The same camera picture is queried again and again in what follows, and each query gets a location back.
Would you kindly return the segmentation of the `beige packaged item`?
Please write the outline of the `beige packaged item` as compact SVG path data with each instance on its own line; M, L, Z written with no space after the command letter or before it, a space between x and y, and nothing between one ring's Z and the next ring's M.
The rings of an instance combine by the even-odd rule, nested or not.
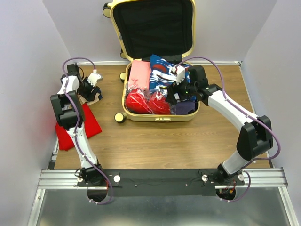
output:
M83 93L79 95L79 98L83 104L92 105L102 100L102 92L99 87L95 87L90 93Z

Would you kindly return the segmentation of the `purple sweatshirt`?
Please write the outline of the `purple sweatshirt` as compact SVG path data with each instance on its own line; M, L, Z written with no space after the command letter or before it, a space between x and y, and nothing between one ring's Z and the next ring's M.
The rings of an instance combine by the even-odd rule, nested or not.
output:
M182 101L178 102L174 106L174 114L176 115L187 115L195 112L196 103L193 101Z

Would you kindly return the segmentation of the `blue red white patterned cloth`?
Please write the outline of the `blue red white patterned cloth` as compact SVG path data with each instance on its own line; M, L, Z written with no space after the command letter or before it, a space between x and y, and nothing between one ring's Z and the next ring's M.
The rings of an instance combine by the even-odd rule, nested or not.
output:
M176 81L176 75L172 73L172 68L175 64L167 62L165 59L152 54L150 56L150 78L149 78L149 92L151 95L155 95L161 98L162 101L168 103L167 98L167 86Z

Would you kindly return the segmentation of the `red plastic packaged item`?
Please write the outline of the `red plastic packaged item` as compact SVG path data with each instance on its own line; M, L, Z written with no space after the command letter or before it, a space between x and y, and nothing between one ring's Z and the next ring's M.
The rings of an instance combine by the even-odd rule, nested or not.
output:
M138 86L126 89L125 108L134 114L175 114L175 106L166 101L167 90L146 90Z

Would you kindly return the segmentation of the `pink cosmetic case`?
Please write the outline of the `pink cosmetic case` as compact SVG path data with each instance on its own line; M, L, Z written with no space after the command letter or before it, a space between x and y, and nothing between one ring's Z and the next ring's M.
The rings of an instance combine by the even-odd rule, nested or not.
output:
M131 64L128 86L130 88L149 89L151 66L150 62L134 60Z

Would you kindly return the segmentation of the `cream yellow suitcase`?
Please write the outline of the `cream yellow suitcase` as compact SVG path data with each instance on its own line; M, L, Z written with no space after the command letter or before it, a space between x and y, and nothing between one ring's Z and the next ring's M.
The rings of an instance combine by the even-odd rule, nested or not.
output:
M114 0L104 4L103 15L112 21L120 56L130 62L156 54L179 63L193 51L193 0Z

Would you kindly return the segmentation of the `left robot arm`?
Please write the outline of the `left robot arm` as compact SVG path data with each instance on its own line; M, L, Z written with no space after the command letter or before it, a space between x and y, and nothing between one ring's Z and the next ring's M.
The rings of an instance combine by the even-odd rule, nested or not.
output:
M102 99L102 94L97 83L103 77L94 67L88 77L82 78L76 64L62 66L62 86L57 94L50 97L55 118L68 137L73 142L78 153L80 169L75 173L78 182L100 186L107 184L108 179L103 174L103 169L98 158L92 151L85 132L85 115L80 97L87 102Z

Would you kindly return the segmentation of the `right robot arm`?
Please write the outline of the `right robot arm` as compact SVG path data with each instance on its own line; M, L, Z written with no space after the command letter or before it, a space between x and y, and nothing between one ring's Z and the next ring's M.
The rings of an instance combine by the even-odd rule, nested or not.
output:
M210 181L228 184L233 177L257 156L273 147L271 121L259 117L233 101L217 84L209 84L202 66L176 65L171 73L175 82L167 87L166 101L175 105L180 100L196 97L223 115L239 131L235 152L207 175Z

